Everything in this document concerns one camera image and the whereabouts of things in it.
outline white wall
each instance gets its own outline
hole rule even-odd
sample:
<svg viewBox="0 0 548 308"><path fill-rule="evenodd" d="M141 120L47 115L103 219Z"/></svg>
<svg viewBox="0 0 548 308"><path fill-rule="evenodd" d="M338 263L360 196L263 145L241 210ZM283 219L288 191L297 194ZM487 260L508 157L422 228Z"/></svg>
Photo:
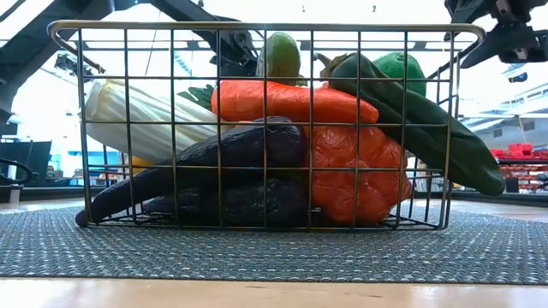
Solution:
<svg viewBox="0 0 548 308"><path fill-rule="evenodd" d="M523 122L531 121L529 119L522 120ZM525 138L528 143L533 146L540 146L548 144L548 119L535 119L534 130L526 131ZM490 149L507 149L509 144L522 143L523 133L521 133L520 127L503 127L502 137L493 137L493 131L479 133L478 136L482 138Z"/></svg>

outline black robotic arm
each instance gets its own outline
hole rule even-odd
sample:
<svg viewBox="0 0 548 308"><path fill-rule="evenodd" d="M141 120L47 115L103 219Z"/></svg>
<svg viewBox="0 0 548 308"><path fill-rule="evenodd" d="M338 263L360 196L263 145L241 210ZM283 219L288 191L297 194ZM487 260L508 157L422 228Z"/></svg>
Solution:
<svg viewBox="0 0 548 308"><path fill-rule="evenodd" d="M120 0L132 3L131 0ZM198 4L190 0L148 0L150 4L164 12L175 21L238 21L233 18L215 16L207 13ZM217 35L214 31L194 31L217 52ZM217 64L217 56L221 57L221 75L223 76L253 76L257 68L257 51L253 47L251 34L248 31L220 32L221 55L211 59Z"/></svg>
<svg viewBox="0 0 548 308"><path fill-rule="evenodd" d="M445 0L451 23L473 23L490 14L497 25L487 33L485 41L462 62L471 68L493 56L505 63L548 61L548 31L534 31L527 23L530 11L548 0Z"/></svg>

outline textured mat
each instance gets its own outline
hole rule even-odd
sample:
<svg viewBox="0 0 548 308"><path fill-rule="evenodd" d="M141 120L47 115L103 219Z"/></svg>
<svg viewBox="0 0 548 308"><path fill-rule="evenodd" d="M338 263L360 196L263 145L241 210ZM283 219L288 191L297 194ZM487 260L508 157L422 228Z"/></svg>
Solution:
<svg viewBox="0 0 548 308"><path fill-rule="evenodd" d="M454 211L441 232L77 228L78 209L0 215L0 276L548 284L548 224Z"/></svg>

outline carrot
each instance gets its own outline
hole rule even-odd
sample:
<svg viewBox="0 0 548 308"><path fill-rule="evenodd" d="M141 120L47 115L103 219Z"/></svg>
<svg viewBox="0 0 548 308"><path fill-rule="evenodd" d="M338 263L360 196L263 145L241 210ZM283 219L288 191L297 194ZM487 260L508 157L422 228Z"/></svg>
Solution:
<svg viewBox="0 0 548 308"><path fill-rule="evenodd" d="M262 80L223 80L221 82L221 117L225 121L253 121L262 118ZM310 121L310 89L267 81L267 116L287 116L291 121ZM329 88L314 90L314 121L355 123L355 97ZM211 110L217 113L217 88L211 96ZM375 123L378 111L360 101L360 122Z"/></svg>

